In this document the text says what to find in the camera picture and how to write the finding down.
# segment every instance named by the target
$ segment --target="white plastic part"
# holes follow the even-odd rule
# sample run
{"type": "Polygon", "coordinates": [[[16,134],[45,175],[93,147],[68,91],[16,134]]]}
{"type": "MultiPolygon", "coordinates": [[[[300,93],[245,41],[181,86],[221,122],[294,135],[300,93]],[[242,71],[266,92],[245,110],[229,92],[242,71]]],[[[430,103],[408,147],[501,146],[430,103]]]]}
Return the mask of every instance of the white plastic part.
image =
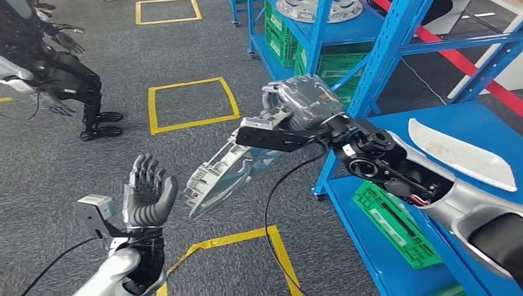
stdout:
{"type": "MultiPolygon", "coordinates": [[[[279,13],[299,22],[313,23],[318,0],[278,0],[279,13]]],[[[363,11],[359,0],[333,0],[329,23],[339,23],[357,17],[363,11]]]]}
{"type": "MultiPolygon", "coordinates": [[[[276,107],[262,112],[257,118],[245,118],[242,125],[272,128],[290,114],[288,109],[276,107]]],[[[198,218],[236,194],[282,154],[280,151],[237,145],[236,134],[237,130],[232,133],[227,144],[189,178],[183,197],[192,207],[189,214],[191,219],[198,218]]]]}
{"type": "Polygon", "coordinates": [[[408,131],[421,150],[449,167],[489,185],[517,190],[510,165],[500,156],[426,127],[414,118],[409,120],[408,131]]]}

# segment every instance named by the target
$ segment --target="red line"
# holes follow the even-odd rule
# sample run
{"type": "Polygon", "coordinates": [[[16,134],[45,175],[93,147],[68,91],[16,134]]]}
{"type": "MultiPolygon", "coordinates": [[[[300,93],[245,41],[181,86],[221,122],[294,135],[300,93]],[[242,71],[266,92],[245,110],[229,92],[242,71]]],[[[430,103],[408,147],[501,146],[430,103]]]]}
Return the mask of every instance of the red line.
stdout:
{"type": "MultiPolygon", "coordinates": [[[[390,2],[388,2],[388,0],[374,0],[374,2],[387,11],[390,8],[390,2]]],[[[422,26],[418,26],[416,29],[416,34],[419,39],[423,40],[424,42],[441,41],[438,36],[432,34],[429,32],[429,30],[423,28],[422,26]]],[[[477,71],[477,67],[456,49],[439,51],[439,53],[447,58],[449,62],[451,62],[466,75],[472,76],[477,71]]],[[[487,86],[487,90],[490,91],[491,94],[498,98],[498,100],[504,103],[512,111],[523,117],[523,100],[520,99],[517,95],[511,93],[496,81],[492,81],[487,86]]]]}

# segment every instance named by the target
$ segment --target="green plastic crate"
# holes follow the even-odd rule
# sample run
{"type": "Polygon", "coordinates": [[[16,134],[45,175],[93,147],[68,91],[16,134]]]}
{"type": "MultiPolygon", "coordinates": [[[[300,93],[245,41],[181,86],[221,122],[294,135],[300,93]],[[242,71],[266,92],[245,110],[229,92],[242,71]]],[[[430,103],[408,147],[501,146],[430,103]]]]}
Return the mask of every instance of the green plastic crate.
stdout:
{"type": "Polygon", "coordinates": [[[429,296],[466,296],[466,295],[467,295],[467,293],[465,293],[463,288],[458,283],[456,283],[450,287],[446,287],[446,288],[443,288],[436,292],[430,293],[429,296]]]}
{"type": "Polygon", "coordinates": [[[271,5],[265,2],[265,43],[283,67],[293,67],[298,42],[282,20],[272,14],[271,10],[271,5]]]}
{"type": "Polygon", "coordinates": [[[352,197],[352,200],[414,269],[441,263],[441,258],[423,236],[412,217],[393,199],[397,197],[369,181],[365,181],[352,197]]]}
{"type": "MultiPolygon", "coordinates": [[[[344,46],[329,46],[322,48],[318,69],[316,74],[325,78],[337,78],[339,80],[358,62],[360,62],[372,49],[371,43],[349,44],[344,46]]],[[[305,49],[298,45],[295,55],[294,73],[295,75],[303,74],[307,64],[307,53],[305,49]]],[[[360,69],[345,84],[358,85],[363,69],[360,69]]]]}

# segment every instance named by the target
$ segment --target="yellow tape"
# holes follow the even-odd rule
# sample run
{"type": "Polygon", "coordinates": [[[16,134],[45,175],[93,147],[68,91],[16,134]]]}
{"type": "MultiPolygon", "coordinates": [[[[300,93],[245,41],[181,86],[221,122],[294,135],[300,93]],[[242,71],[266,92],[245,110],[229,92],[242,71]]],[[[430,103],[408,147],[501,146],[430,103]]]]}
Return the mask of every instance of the yellow tape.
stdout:
{"type": "Polygon", "coordinates": [[[136,14],[135,14],[135,22],[137,25],[153,25],[156,23],[174,23],[174,22],[185,22],[187,20],[201,20],[202,19],[202,13],[200,12],[200,7],[198,6],[198,2],[196,0],[191,0],[192,8],[194,9],[195,17],[187,17],[187,18],[173,18],[171,20],[153,20],[150,22],[142,22],[142,4],[144,3],[153,3],[153,2],[168,2],[168,1],[180,1],[180,0],[145,0],[145,1],[138,1],[136,2],[136,14]]]}
{"type": "MultiPolygon", "coordinates": [[[[274,229],[270,229],[269,235],[271,236],[271,241],[273,243],[274,251],[276,251],[276,256],[278,257],[281,265],[287,271],[287,274],[292,278],[292,280],[299,286],[300,283],[298,282],[298,278],[296,277],[296,274],[294,273],[294,269],[292,268],[292,263],[290,262],[289,256],[287,255],[285,246],[283,246],[283,240],[281,239],[281,236],[279,235],[278,229],[276,227],[274,227],[274,229]]],[[[300,291],[294,286],[292,281],[287,276],[285,276],[285,280],[287,281],[287,286],[289,286],[291,295],[293,295],[293,296],[301,295],[300,291]]]]}
{"type": "Polygon", "coordinates": [[[238,109],[238,105],[236,104],[236,100],[234,99],[233,92],[231,91],[231,89],[229,88],[229,86],[227,85],[227,82],[225,82],[225,79],[223,79],[223,77],[215,77],[215,78],[209,78],[209,79],[204,79],[204,80],[168,84],[168,85],[155,86],[153,88],[149,88],[149,93],[147,95],[147,106],[149,108],[149,126],[150,126],[151,134],[162,133],[164,131],[180,130],[182,128],[190,128],[193,126],[209,125],[211,123],[218,123],[218,122],[222,122],[222,121],[234,120],[234,119],[240,118],[240,111],[238,109]],[[156,112],[156,98],[155,98],[156,91],[161,90],[161,89],[177,88],[180,86],[194,85],[194,84],[200,84],[200,83],[209,83],[209,82],[214,82],[214,81],[219,81],[223,90],[225,91],[225,94],[227,95],[227,98],[229,99],[229,103],[231,103],[231,108],[233,110],[232,115],[225,115],[225,116],[208,118],[208,119],[203,119],[203,120],[189,121],[189,122],[178,123],[176,125],[170,125],[170,126],[158,126],[158,116],[157,116],[157,112],[156,112]]]}
{"type": "MultiPolygon", "coordinates": [[[[269,234],[271,241],[273,242],[274,250],[276,251],[276,255],[278,256],[283,268],[287,271],[287,273],[294,280],[294,282],[299,286],[300,283],[298,282],[298,278],[294,273],[294,269],[292,268],[289,256],[287,254],[287,251],[285,250],[285,246],[283,245],[281,236],[279,235],[278,228],[275,225],[271,225],[267,228],[267,233],[269,234]]],[[[180,259],[173,266],[171,266],[167,270],[167,276],[169,276],[176,268],[180,266],[180,264],[183,261],[185,261],[185,259],[189,258],[189,256],[191,256],[197,250],[206,250],[222,245],[233,244],[235,242],[247,241],[249,239],[255,239],[262,236],[265,236],[265,228],[254,229],[247,232],[240,232],[236,234],[231,234],[229,236],[217,237],[215,239],[209,239],[203,242],[196,243],[192,245],[189,248],[189,250],[187,250],[187,252],[182,257],[180,257],[180,259]]],[[[296,289],[296,287],[294,287],[292,281],[290,281],[287,278],[287,276],[285,280],[287,281],[287,286],[289,286],[291,296],[300,296],[301,293],[298,291],[298,289],[296,289]]],[[[167,284],[164,284],[156,292],[156,296],[167,296],[167,284]]]]}

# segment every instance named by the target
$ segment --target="gray carpet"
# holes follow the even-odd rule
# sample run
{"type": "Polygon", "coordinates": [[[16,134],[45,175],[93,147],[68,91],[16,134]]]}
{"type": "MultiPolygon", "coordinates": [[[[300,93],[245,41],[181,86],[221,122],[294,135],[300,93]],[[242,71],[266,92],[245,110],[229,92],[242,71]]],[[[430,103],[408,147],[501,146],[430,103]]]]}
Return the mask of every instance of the gray carpet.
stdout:
{"type": "MultiPolygon", "coordinates": [[[[260,88],[269,79],[259,60],[247,58],[246,29],[230,24],[226,0],[199,0],[203,20],[144,26],[134,24],[134,2],[127,0],[50,2],[58,7],[55,22],[87,28],[83,36],[75,36],[87,50],[80,58],[102,77],[103,109],[123,112],[125,118],[118,125],[124,128],[124,134],[114,139],[80,142],[81,105],[76,102],[66,102],[77,111],[73,118],[45,110],[31,121],[0,118],[1,295],[21,293],[49,261],[87,237],[85,227],[76,217],[74,201],[91,192],[120,201],[122,186],[137,154],[153,153],[170,174],[178,177],[180,184],[185,184],[195,168],[208,160],[239,124],[239,120],[226,121],[151,136],[147,114],[149,87],[222,76],[241,114],[256,115],[261,108],[260,88]]],[[[144,20],[166,18],[166,9],[149,8],[142,14],[144,20]]],[[[181,14],[186,7],[177,11],[181,14]]],[[[470,55],[477,58],[481,52],[470,55]]],[[[423,67],[416,69],[445,95],[447,88],[457,82],[447,79],[447,73],[454,72],[440,60],[430,63],[421,63],[423,67]],[[423,69],[434,73],[424,73],[423,69]],[[435,74],[436,70],[447,71],[445,79],[435,74]]],[[[409,70],[399,66],[397,71],[404,71],[400,73],[403,75],[409,70]]],[[[453,74],[455,79],[461,77],[458,74],[453,74]]],[[[410,75],[403,80],[398,78],[401,75],[395,75],[387,86],[379,101],[385,113],[440,104],[424,84],[410,75]]],[[[228,114],[223,90],[214,86],[159,92],[160,125],[228,114]]],[[[0,88],[0,97],[11,95],[9,90],[0,88]]],[[[484,100],[509,124],[521,128],[521,118],[494,99],[484,100]]],[[[12,102],[0,103],[0,112],[24,118],[34,107],[27,99],[14,96],[12,102]]],[[[165,228],[167,262],[176,261],[195,242],[262,227],[270,187],[284,172],[317,153],[311,147],[281,157],[278,167],[270,168],[263,178],[199,220],[190,221],[189,208],[177,201],[165,228]]],[[[274,198],[270,221],[281,232],[305,292],[375,293],[332,205],[317,202],[310,195],[309,187],[320,167],[320,163],[310,165],[281,186],[274,198]]],[[[100,242],[74,251],[42,278],[32,295],[72,294],[95,272],[105,253],[100,242]]],[[[168,288],[176,295],[288,294],[284,276],[263,239],[196,252],[169,278],[168,288]]]]}

